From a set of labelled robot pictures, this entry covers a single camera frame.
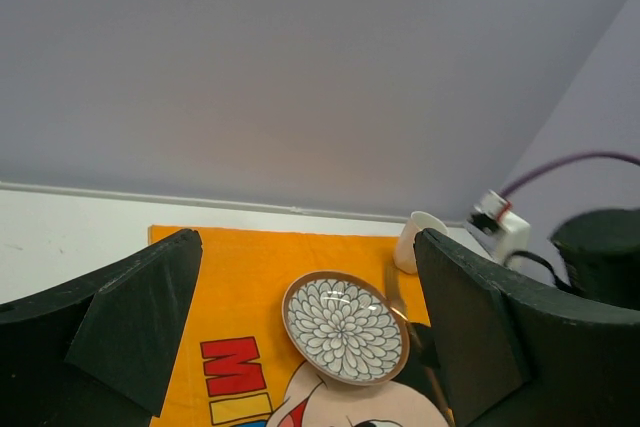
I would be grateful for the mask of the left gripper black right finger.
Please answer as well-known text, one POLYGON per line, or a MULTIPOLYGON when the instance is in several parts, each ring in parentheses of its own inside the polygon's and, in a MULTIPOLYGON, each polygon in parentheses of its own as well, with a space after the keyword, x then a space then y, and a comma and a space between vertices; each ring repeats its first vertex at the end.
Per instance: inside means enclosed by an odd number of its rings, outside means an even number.
POLYGON ((477 255, 433 229, 414 252, 459 426, 635 426, 639 314, 477 255))

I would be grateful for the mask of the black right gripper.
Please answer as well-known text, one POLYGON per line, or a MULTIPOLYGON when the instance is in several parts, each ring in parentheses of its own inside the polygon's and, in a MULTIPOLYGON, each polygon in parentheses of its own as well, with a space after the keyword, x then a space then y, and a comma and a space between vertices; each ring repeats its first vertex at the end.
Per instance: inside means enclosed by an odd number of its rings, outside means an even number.
POLYGON ((576 294, 594 301, 639 308, 639 210, 585 212, 550 236, 576 294))

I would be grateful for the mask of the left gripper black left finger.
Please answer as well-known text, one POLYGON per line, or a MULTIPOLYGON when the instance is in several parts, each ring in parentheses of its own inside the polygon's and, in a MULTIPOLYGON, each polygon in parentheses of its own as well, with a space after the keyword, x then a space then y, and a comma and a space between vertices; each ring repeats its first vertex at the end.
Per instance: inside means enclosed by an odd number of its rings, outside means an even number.
POLYGON ((202 258, 183 229, 1 306, 4 426, 147 426, 159 417, 202 258))

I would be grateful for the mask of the white cup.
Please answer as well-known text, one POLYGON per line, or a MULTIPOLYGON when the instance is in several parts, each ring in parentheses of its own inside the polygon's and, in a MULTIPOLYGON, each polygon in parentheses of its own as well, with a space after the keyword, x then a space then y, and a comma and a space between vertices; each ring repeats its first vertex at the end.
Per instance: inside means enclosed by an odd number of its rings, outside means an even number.
POLYGON ((449 235, 448 227, 437 217, 423 212, 414 211, 406 221, 393 252, 395 267, 410 275, 417 273, 417 263, 414 252, 415 237, 424 229, 434 229, 445 236, 449 235))

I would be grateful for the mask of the copper fork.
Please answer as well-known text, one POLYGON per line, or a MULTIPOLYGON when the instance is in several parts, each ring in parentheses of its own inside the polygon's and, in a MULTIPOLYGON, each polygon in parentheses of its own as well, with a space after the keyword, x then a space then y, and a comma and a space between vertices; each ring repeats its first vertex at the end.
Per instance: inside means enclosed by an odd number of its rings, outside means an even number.
MULTIPOLYGON (((420 340, 418 332, 414 328, 413 323, 409 320, 407 305, 401 295, 398 270, 393 263, 387 263, 384 267, 384 289, 390 309, 404 321, 406 330, 409 333, 413 344, 415 345, 415 349, 420 354, 424 354, 426 352, 425 346, 420 340)), ((446 400, 442 386, 436 376, 436 373, 434 372, 432 367, 426 364, 423 364, 423 370, 425 371, 425 374, 429 379, 429 382, 433 389, 436 398, 436 406, 444 416, 447 424, 449 426, 454 426, 455 420, 453 418, 453 414, 449 409, 448 402, 446 400)))

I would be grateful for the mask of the orange cartoon mouse cloth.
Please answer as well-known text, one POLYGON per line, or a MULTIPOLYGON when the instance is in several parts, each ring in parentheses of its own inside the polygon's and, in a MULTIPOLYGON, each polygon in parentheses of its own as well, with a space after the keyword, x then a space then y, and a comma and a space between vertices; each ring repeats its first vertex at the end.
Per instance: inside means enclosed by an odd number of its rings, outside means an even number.
POLYGON ((287 336, 291 283, 333 270, 383 284, 391 237, 203 228, 203 255, 157 426, 441 426, 417 355, 389 382, 356 387, 318 371, 287 336))

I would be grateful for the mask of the floral patterned ceramic plate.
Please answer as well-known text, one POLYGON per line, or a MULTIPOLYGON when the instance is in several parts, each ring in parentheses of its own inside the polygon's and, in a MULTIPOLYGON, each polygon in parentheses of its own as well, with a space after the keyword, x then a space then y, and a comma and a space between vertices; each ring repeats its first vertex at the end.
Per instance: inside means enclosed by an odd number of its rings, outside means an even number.
POLYGON ((316 271, 296 279, 283 296, 282 319, 303 358, 345 384, 390 381, 408 360, 404 322, 377 288, 351 274, 316 271))

